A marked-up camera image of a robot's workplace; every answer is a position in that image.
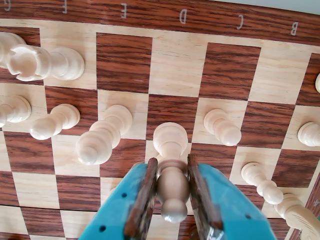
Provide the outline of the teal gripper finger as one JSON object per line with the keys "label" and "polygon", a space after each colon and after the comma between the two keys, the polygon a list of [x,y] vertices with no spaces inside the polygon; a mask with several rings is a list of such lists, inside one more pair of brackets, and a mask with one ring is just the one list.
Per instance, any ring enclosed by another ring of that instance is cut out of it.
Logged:
{"label": "teal gripper finger", "polygon": [[158,161],[135,164],[99,208],[81,240],[145,240],[156,202]]}
{"label": "teal gripper finger", "polygon": [[218,169],[187,157],[190,202],[195,225],[192,240],[273,240],[275,234],[261,211]]}

